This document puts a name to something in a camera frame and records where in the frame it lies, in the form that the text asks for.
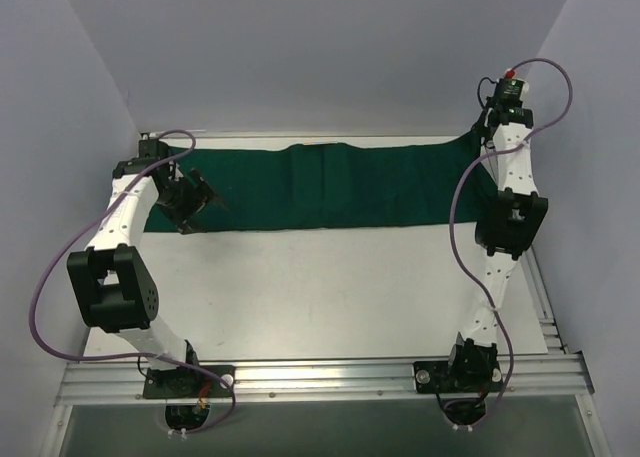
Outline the dark green surgical cloth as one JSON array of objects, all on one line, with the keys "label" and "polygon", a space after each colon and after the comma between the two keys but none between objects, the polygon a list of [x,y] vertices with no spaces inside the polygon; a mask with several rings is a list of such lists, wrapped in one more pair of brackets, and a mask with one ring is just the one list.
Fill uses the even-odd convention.
[{"label": "dark green surgical cloth", "polygon": [[[408,227],[447,223],[459,179],[479,154],[479,138],[466,133],[403,147],[196,149],[179,166],[199,171],[229,208],[208,205],[198,213],[205,232]],[[495,193],[483,166],[472,171],[456,220],[477,221]]]}]

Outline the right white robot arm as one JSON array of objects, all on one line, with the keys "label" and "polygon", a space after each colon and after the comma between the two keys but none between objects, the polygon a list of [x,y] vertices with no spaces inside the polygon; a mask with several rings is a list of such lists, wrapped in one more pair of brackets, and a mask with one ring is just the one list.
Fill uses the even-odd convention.
[{"label": "right white robot arm", "polygon": [[486,252],[483,273],[477,277],[465,266],[462,271],[479,287],[471,306],[470,320],[459,331],[444,377],[455,389],[475,382],[499,380],[497,336],[499,316],[511,275],[519,258],[530,248],[548,210],[533,178],[529,134],[533,112],[513,106],[494,107],[480,119],[480,128],[493,148],[481,154],[464,171],[454,191],[449,215],[449,237],[454,257],[462,263],[455,243],[457,201],[467,178],[485,160],[496,163],[497,191],[475,228],[475,242]]}]

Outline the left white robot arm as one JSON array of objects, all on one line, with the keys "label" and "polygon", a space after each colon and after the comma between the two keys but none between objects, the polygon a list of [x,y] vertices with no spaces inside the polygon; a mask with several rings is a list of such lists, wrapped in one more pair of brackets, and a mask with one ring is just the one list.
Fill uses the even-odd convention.
[{"label": "left white robot arm", "polygon": [[117,164],[110,212],[85,249],[69,254],[66,267],[84,323],[147,354],[152,369],[167,371],[170,389],[190,396],[202,382],[197,354],[159,316],[159,290],[138,246],[154,206],[179,233],[193,234],[201,231],[194,216],[221,198],[198,171],[182,175],[168,162],[145,175],[151,163],[134,158]]}]

